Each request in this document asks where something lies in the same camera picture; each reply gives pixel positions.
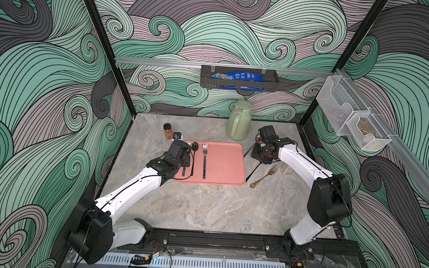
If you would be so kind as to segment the black spoon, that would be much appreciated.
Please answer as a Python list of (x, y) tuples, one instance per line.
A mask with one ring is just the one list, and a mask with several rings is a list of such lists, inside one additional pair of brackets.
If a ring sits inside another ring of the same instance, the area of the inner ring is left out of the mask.
[(259, 163), (253, 170), (252, 170), (252, 172), (251, 173), (249, 173), (248, 174), (248, 176), (246, 177), (246, 181), (245, 182), (248, 182), (249, 181), (249, 179), (253, 176), (253, 174), (256, 172), (256, 170), (260, 167), (260, 165), (262, 165), (262, 163)]
[(196, 151), (199, 149), (199, 144), (198, 142), (194, 142), (191, 146), (191, 151), (192, 151), (192, 162), (191, 162), (191, 173), (190, 176), (192, 177), (194, 175), (194, 171), (195, 171), (195, 155), (196, 155)]

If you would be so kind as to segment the silver fork dark handle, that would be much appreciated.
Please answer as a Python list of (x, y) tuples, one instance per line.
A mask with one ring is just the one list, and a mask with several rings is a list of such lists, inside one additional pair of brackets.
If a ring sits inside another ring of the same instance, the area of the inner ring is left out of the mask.
[(208, 153), (208, 144), (203, 144), (203, 179), (206, 179), (206, 164), (207, 164), (207, 153)]

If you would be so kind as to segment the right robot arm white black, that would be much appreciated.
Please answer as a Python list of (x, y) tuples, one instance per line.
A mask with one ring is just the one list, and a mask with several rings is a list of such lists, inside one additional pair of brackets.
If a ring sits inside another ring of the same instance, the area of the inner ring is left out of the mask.
[(288, 165), (309, 186), (307, 214), (288, 234), (294, 244), (312, 242), (325, 229), (352, 214), (350, 184), (343, 174), (334, 174), (320, 166), (289, 138), (279, 138), (273, 126), (261, 127), (251, 156), (262, 164), (274, 161)]

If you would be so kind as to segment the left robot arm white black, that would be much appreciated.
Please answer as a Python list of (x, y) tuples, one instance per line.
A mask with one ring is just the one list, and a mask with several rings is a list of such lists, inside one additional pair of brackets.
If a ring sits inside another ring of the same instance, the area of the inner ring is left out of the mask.
[(138, 220), (118, 225), (118, 220), (139, 199), (173, 179), (193, 157), (192, 147), (174, 140), (163, 156), (150, 160), (135, 177), (95, 200), (82, 200), (74, 208), (67, 243), (87, 264), (100, 261), (109, 250), (138, 244), (150, 227)]

